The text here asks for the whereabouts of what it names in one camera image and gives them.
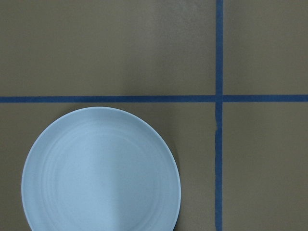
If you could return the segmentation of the light blue plate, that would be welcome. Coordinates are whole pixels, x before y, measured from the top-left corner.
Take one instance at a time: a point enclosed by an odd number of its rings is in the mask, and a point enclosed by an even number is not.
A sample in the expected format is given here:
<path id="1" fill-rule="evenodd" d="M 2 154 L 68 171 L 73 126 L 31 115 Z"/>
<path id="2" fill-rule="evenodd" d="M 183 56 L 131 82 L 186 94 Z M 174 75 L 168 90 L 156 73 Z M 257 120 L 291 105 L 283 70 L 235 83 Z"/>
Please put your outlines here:
<path id="1" fill-rule="evenodd" d="M 181 187 L 175 159 L 150 125 L 126 111 L 88 107 L 38 136 L 21 195 L 33 231 L 171 231 Z"/>

